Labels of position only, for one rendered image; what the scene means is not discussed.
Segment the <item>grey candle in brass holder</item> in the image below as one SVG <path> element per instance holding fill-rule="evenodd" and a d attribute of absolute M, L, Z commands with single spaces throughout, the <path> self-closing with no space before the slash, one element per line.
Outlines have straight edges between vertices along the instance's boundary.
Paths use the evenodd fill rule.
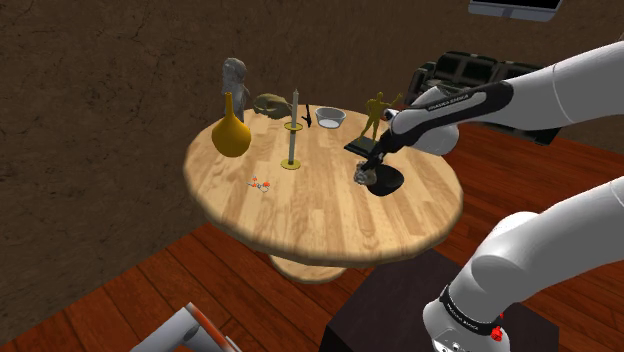
<path fill-rule="evenodd" d="M 303 126 L 297 122 L 299 92 L 295 90 L 292 96 L 291 121 L 284 124 L 284 128 L 289 131 L 288 157 L 283 159 L 280 165 L 287 170 L 296 170 L 301 166 L 299 160 L 295 159 L 296 134 Z"/>

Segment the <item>yellow long-necked vase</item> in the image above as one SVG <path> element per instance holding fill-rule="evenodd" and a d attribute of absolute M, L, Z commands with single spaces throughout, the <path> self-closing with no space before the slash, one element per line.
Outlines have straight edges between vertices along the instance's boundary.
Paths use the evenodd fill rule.
<path fill-rule="evenodd" d="M 213 128 L 211 139 L 217 151 L 225 157 L 237 158 L 249 149 L 251 132 L 235 116 L 231 92 L 225 93 L 225 115 Z"/>

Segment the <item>olive animal skull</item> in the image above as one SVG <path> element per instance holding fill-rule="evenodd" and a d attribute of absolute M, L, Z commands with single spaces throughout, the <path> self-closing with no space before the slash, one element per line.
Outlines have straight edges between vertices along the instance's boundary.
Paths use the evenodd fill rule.
<path fill-rule="evenodd" d="M 292 115 L 292 105 L 284 97 L 272 93 L 258 95 L 253 101 L 253 110 L 274 120 Z"/>

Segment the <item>pale grey bowl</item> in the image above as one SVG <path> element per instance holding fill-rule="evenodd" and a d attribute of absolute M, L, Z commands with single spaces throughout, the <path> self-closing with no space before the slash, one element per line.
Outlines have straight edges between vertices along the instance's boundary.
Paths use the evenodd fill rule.
<path fill-rule="evenodd" d="M 333 107 L 319 107 L 315 110 L 318 125 L 327 129 L 339 128 L 346 118 L 346 113 Z"/>

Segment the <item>grey object with orange edge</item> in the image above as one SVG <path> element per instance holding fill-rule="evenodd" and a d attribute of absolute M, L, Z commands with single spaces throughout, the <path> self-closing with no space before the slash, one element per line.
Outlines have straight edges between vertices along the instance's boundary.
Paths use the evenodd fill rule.
<path fill-rule="evenodd" d="M 193 352 L 242 352 L 192 302 L 129 352 L 174 352 L 180 346 Z"/>

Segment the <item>round wooden table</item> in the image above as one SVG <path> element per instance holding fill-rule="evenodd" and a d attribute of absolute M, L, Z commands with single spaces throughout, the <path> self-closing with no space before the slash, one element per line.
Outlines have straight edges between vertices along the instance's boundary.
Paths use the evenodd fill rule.
<path fill-rule="evenodd" d="M 367 117 L 349 111 L 337 129 L 318 124 L 296 134 L 301 166 L 284 169 L 289 132 L 281 120 L 251 110 L 251 143 L 238 158 L 221 155 L 211 128 L 187 149 L 183 172 L 209 222 L 248 247 L 270 255 L 286 277 L 328 282 L 347 268 L 413 258 L 443 242 L 462 213 L 463 191 L 441 157 L 404 148 L 386 156 L 404 183 L 378 197 L 354 182 L 360 156 L 344 146 Z M 247 185 L 255 175 L 266 193 Z"/>

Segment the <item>grey lumpy stone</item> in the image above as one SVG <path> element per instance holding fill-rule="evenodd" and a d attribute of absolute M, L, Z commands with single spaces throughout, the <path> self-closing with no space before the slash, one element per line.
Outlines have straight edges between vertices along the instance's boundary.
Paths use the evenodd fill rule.
<path fill-rule="evenodd" d="M 363 166 L 365 161 L 358 162 L 353 176 L 353 180 L 360 185 L 374 185 L 377 182 L 377 176 L 374 168 L 365 170 Z"/>

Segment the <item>black bowl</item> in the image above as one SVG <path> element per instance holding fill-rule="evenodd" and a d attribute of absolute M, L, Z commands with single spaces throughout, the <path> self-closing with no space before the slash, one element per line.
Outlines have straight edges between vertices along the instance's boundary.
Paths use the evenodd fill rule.
<path fill-rule="evenodd" d="M 392 166 L 381 164 L 374 169 L 374 172 L 376 182 L 368 185 L 367 189 L 376 196 L 387 196 L 399 189 L 404 183 L 403 174 Z"/>

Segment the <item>grey bust statue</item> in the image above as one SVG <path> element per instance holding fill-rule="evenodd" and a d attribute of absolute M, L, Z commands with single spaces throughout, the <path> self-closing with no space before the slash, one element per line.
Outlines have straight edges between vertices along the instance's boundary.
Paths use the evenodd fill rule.
<path fill-rule="evenodd" d="M 227 58 L 222 66 L 222 89 L 221 93 L 232 94 L 232 106 L 234 115 L 244 121 L 244 111 L 250 92 L 245 86 L 246 65 L 237 58 Z"/>

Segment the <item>golden man figure, black base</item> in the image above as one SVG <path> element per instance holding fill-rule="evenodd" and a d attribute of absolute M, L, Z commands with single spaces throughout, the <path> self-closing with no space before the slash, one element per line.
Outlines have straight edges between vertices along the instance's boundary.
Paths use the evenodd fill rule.
<path fill-rule="evenodd" d="M 369 99 L 366 102 L 365 107 L 368 116 L 366 126 L 358 138 L 344 146 L 346 150 L 366 156 L 377 144 L 379 123 L 384 118 L 384 111 L 395 106 L 403 98 L 403 95 L 399 93 L 391 103 L 387 103 L 382 101 L 383 96 L 382 92 L 378 92 L 374 99 Z M 373 128 L 372 138 L 367 139 L 364 135 L 370 128 Z"/>

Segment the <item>grey-framed screen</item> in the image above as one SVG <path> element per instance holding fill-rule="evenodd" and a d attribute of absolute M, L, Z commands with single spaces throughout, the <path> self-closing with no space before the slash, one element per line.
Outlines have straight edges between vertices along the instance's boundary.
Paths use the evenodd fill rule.
<path fill-rule="evenodd" d="M 471 14 L 548 22 L 563 0 L 470 0 Z"/>

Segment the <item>dark robot stand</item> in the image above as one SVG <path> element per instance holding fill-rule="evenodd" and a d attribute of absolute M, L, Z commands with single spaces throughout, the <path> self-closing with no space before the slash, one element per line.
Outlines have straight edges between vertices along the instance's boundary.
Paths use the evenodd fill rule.
<path fill-rule="evenodd" d="M 319 352 L 432 352 L 422 310 L 459 271 L 433 249 L 377 266 L 326 325 Z M 559 328 L 520 303 L 504 328 L 511 352 L 558 352 Z"/>

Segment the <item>black sofa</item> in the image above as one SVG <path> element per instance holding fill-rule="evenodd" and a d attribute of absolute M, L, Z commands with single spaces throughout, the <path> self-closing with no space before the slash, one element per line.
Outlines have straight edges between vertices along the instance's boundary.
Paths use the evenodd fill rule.
<path fill-rule="evenodd" d="M 414 72 L 404 103 L 412 104 L 434 86 L 440 86 L 450 94 L 455 94 L 461 90 L 522 76 L 539 69 L 541 66 L 448 51 L 436 61 L 424 63 Z"/>

